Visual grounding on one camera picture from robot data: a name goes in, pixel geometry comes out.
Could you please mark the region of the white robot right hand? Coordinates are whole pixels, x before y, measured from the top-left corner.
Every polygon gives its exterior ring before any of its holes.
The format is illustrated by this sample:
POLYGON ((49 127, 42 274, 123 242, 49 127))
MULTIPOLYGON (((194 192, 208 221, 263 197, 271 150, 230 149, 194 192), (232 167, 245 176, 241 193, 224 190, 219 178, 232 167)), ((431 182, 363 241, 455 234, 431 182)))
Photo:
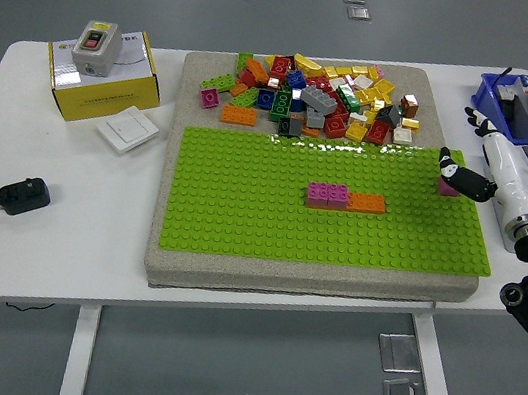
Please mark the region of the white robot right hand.
POLYGON ((468 122, 483 139, 483 153, 490 175, 484 177, 461 167, 447 147, 440 148, 441 177, 453 189, 476 202, 497 200, 501 206, 500 223, 512 239, 528 234, 528 162, 525 154, 472 107, 466 107, 468 122))

